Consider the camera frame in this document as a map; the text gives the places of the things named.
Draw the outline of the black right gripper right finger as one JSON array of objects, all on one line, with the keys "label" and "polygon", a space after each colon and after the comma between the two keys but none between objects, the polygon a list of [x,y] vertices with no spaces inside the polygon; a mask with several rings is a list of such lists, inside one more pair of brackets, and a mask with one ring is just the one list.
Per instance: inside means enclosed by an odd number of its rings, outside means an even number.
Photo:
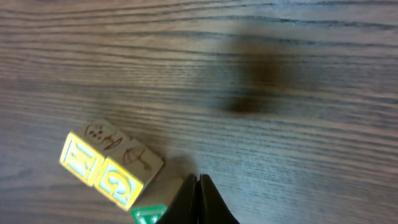
[{"label": "black right gripper right finger", "polygon": [[199,224],[239,224],[208,174],[197,182]]}]

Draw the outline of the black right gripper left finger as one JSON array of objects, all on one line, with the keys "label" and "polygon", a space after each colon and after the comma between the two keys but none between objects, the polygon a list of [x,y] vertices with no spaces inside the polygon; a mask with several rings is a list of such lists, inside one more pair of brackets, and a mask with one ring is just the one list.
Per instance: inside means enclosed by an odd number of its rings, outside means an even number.
[{"label": "black right gripper left finger", "polygon": [[156,224],[197,224],[197,177],[189,174]]}]

